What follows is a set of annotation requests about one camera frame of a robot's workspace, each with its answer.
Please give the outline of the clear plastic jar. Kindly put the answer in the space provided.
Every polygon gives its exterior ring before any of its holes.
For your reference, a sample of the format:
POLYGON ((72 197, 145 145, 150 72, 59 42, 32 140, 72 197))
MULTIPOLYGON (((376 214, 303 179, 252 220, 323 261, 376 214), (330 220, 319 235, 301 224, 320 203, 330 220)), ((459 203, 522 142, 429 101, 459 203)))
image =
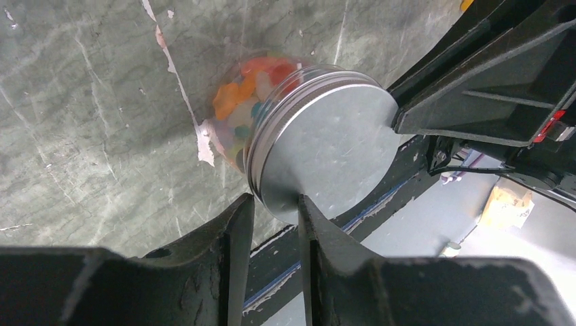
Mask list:
POLYGON ((240 57, 225 74, 212 100, 210 138, 224 160, 241 173, 251 134, 266 111, 304 82, 308 57, 271 50, 240 57))

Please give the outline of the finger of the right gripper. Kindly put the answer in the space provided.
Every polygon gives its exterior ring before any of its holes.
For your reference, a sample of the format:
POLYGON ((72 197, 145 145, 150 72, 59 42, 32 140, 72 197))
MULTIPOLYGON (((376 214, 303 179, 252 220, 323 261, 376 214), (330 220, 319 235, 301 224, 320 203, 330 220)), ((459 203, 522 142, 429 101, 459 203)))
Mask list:
MULTIPOLYGON (((448 32, 408 72, 389 87, 401 108, 444 75, 488 44, 517 27, 544 4, 543 1, 474 1, 448 32)), ((552 108, 550 100, 530 94, 525 82, 496 92, 482 86, 472 95, 461 94, 451 108, 512 108, 517 105, 552 108)))
POLYGON ((523 21, 421 89, 395 89, 399 134, 522 147, 575 94, 575 21, 523 21))

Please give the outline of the orange plastic scoop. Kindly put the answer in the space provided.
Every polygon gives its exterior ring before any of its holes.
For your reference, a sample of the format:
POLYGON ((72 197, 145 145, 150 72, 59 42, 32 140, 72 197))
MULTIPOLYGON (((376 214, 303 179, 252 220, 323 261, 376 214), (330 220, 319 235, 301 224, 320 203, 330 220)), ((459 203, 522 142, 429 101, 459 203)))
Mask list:
POLYGON ((474 0, 462 0, 460 3, 460 11, 466 12, 466 10, 471 6, 474 0))

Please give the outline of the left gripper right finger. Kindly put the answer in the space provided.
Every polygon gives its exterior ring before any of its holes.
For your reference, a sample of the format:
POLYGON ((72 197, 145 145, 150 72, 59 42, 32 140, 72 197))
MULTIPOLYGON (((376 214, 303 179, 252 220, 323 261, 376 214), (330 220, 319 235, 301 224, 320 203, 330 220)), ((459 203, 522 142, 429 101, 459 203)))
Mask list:
POLYGON ((305 195, 298 233, 308 325, 574 325, 534 263, 498 257, 387 258, 305 195))

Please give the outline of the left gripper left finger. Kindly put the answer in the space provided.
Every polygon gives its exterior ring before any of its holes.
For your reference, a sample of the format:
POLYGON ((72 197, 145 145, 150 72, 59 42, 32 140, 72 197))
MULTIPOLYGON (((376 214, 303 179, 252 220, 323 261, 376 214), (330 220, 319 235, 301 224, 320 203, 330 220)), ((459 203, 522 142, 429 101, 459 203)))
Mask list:
POLYGON ((100 247, 2 247, 2 325, 239 325, 255 203, 143 257, 100 247))

